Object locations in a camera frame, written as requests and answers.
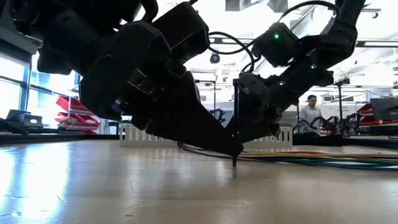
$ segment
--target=black robotic arm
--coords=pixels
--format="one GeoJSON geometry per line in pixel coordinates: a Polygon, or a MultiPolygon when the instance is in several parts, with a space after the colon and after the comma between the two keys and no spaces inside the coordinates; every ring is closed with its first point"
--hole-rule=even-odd
{"type": "MultiPolygon", "coordinates": [[[[231,156],[243,150],[242,142],[276,135],[281,113],[297,104],[310,87],[333,83],[327,69],[353,53],[356,20],[365,2],[339,1],[340,15],[327,35],[280,43],[293,46],[297,54],[280,76],[241,76],[249,94],[261,102],[253,109],[262,119],[239,117],[236,138],[234,119],[226,129],[214,119],[201,105],[192,74],[183,66],[210,46],[208,27],[192,7],[195,1],[179,4],[154,22],[155,0],[9,1],[19,31],[43,42],[38,69],[78,72],[83,77],[81,101],[92,112],[117,120],[123,111],[149,134],[231,156]],[[140,5],[146,15],[133,21],[140,5]],[[127,24],[121,26],[121,19],[127,24]]],[[[253,49],[268,61],[278,51],[261,40],[280,28],[274,24],[254,44],[253,49]]]]}

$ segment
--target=white fence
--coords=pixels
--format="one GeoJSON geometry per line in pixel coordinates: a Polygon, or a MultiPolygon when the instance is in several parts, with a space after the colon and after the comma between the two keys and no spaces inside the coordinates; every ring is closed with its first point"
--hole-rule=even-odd
{"type": "MultiPolygon", "coordinates": [[[[291,149],[293,136],[292,128],[281,128],[278,137],[268,136],[244,143],[247,151],[261,151],[263,149],[291,149]]],[[[177,147],[174,141],[152,136],[131,124],[121,124],[119,127],[120,146],[122,147],[177,147]]]]}

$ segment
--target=reflective floor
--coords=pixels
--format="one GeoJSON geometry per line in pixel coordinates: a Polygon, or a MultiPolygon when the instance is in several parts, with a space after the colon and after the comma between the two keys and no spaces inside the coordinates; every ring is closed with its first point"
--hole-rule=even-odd
{"type": "Polygon", "coordinates": [[[395,172],[260,162],[233,172],[230,161],[117,141],[0,149],[0,223],[382,224],[397,211],[395,172]]]}

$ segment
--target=wire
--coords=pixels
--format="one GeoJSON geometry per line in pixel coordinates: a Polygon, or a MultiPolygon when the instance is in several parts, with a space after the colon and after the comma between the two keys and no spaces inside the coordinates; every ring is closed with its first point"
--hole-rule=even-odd
{"type": "Polygon", "coordinates": [[[242,52],[242,51],[245,49],[245,47],[248,48],[248,47],[252,46],[252,45],[257,41],[258,38],[260,38],[260,37],[257,37],[256,39],[250,41],[250,43],[246,44],[244,47],[242,47],[242,48],[240,48],[240,49],[238,49],[238,50],[234,50],[234,51],[231,51],[231,52],[220,52],[220,51],[215,50],[215,51],[213,51],[213,52],[214,52],[214,53],[218,53],[218,54],[222,54],[222,55],[237,54],[237,53],[239,53],[239,52],[242,52]]]}
{"type": "Polygon", "coordinates": [[[295,5],[295,6],[291,7],[290,9],[288,9],[287,11],[285,11],[279,18],[278,22],[280,22],[285,16],[287,16],[287,14],[291,13],[292,11],[294,11],[298,8],[304,7],[304,6],[309,6],[309,5],[319,5],[319,6],[329,7],[336,13],[336,17],[338,17],[338,15],[340,13],[339,7],[336,6],[335,4],[325,2],[325,1],[307,1],[307,2],[300,3],[298,5],[295,5]]]}
{"type": "MultiPolygon", "coordinates": [[[[253,72],[253,71],[254,71],[255,60],[254,60],[253,54],[250,52],[250,50],[248,49],[248,47],[247,47],[246,45],[244,45],[240,40],[238,40],[238,39],[235,38],[234,36],[229,35],[229,34],[224,33],[224,32],[220,32],[220,31],[210,32],[210,33],[209,33],[209,36],[211,36],[211,35],[223,35],[223,36],[228,37],[228,38],[230,38],[231,40],[235,41],[237,44],[239,44],[239,45],[242,47],[242,49],[245,50],[246,53],[248,53],[248,55],[249,55],[249,57],[250,57],[250,69],[249,69],[248,72],[253,72]]],[[[220,51],[218,51],[218,50],[213,49],[212,47],[209,47],[209,49],[210,49],[212,52],[217,53],[217,54],[221,54],[221,55],[223,55],[223,54],[224,54],[224,55],[231,55],[230,52],[220,52],[220,51]]]]}
{"type": "MultiPolygon", "coordinates": [[[[180,146],[180,148],[189,152],[203,154],[206,156],[219,157],[223,159],[232,159],[231,156],[226,156],[224,154],[212,151],[204,151],[202,149],[192,146],[182,145],[180,146]]],[[[340,168],[340,169],[398,171],[398,168],[390,168],[390,167],[398,167],[397,161],[387,161],[384,159],[369,158],[369,157],[377,157],[379,155],[391,156],[392,154],[329,154],[325,152],[294,151],[287,153],[242,153],[238,157],[238,159],[241,161],[282,162],[282,163],[299,164],[305,166],[329,167],[329,168],[340,168]],[[268,154],[275,156],[253,156],[255,154],[261,154],[261,155],[268,154]],[[341,158],[340,157],[341,155],[346,155],[346,156],[354,155],[352,156],[354,158],[363,155],[367,155],[368,157],[364,157],[364,159],[350,159],[349,157],[341,158]],[[336,164],[336,162],[349,162],[349,164],[336,164]]],[[[398,154],[393,154],[392,157],[397,158],[398,154]]]]}
{"type": "MultiPolygon", "coordinates": [[[[254,59],[254,64],[256,64],[256,62],[260,61],[261,56],[259,56],[258,58],[254,59]]],[[[241,74],[245,73],[245,70],[248,68],[248,66],[252,65],[251,62],[249,62],[245,67],[243,67],[243,69],[241,70],[241,74]]]]}
{"type": "Polygon", "coordinates": [[[398,154],[289,154],[289,153],[269,153],[269,152],[252,152],[243,154],[245,156],[262,156],[262,157],[272,157],[272,156],[289,156],[289,157],[393,157],[398,158],[398,154]]]}
{"type": "Polygon", "coordinates": [[[142,18],[143,21],[148,23],[152,23],[155,19],[157,13],[159,12],[159,6],[156,0],[146,0],[141,1],[142,7],[145,9],[144,17],[142,18]]]}

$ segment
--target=man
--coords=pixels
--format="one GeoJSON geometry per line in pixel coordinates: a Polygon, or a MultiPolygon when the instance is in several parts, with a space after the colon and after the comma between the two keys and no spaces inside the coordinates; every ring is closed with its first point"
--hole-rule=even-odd
{"type": "MultiPolygon", "coordinates": [[[[300,120],[306,120],[311,123],[314,118],[322,116],[321,110],[316,107],[317,97],[315,95],[309,95],[307,98],[308,105],[303,107],[300,111],[300,120]]],[[[314,127],[319,128],[319,120],[313,124],[314,127]]]]}

